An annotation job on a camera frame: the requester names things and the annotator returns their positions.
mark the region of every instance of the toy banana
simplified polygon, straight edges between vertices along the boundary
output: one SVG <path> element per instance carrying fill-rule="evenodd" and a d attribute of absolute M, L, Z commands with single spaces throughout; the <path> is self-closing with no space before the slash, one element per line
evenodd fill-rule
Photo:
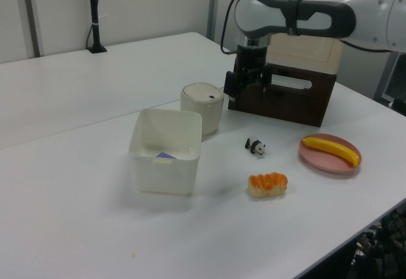
<path fill-rule="evenodd" d="M 307 138 L 303 138 L 302 142 L 307 147 L 321 150 L 324 152 L 329 152 L 334 155 L 337 155 L 338 157 L 342 157 L 343 159 L 353 164 L 354 168 L 356 168 L 356 166 L 358 166 L 360 163 L 360 157 L 357 153 L 333 141 L 327 141 L 326 139 L 324 140 L 321 138 L 313 138 L 310 136 Z"/>

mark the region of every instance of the white plastic bin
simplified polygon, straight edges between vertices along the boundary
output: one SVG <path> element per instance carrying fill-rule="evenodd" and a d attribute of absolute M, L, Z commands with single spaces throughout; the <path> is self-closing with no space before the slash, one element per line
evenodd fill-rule
<path fill-rule="evenodd" d="M 128 151 L 135 188 L 184 195 L 192 192 L 201 139 L 202 117 L 196 112 L 142 110 Z M 160 153 L 175 159 L 157 157 Z"/>

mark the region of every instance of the toy panda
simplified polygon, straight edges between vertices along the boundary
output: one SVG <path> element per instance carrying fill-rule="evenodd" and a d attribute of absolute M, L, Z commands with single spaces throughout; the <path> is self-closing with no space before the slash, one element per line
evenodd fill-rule
<path fill-rule="evenodd" d="M 252 154 L 258 153 L 260 155 L 266 154 L 265 145 L 263 145 L 257 138 L 250 136 L 247 138 L 246 149 L 249 149 Z"/>

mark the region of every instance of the salmon nigiri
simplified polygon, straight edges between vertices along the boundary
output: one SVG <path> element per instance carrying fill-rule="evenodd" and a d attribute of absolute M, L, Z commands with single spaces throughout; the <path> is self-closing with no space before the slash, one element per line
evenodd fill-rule
<path fill-rule="evenodd" d="M 248 180 L 249 193 L 256 198 L 270 197 L 272 195 L 283 195 L 287 188 L 285 174 L 273 172 L 250 176 Z"/>

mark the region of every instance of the white cup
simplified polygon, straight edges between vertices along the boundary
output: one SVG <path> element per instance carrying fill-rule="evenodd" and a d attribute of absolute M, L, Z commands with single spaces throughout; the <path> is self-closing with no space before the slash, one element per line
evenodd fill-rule
<path fill-rule="evenodd" d="M 202 117 L 202 135 L 214 133 L 221 118 L 224 93 L 212 84 L 198 82 L 182 89 L 180 110 L 197 112 Z"/>

